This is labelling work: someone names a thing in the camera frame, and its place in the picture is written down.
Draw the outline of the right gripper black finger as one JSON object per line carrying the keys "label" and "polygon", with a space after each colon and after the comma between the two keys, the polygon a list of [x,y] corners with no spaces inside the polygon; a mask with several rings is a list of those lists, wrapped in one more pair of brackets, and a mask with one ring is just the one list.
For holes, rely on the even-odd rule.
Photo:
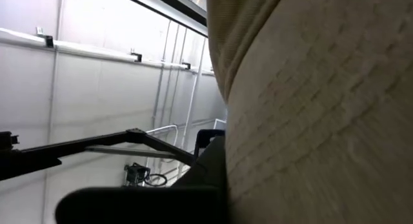
{"label": "right gripper black finger", "polygon": [[57,223],[228,223],[225,139],[215,137],[173,185],[90,187],[65,196]]}

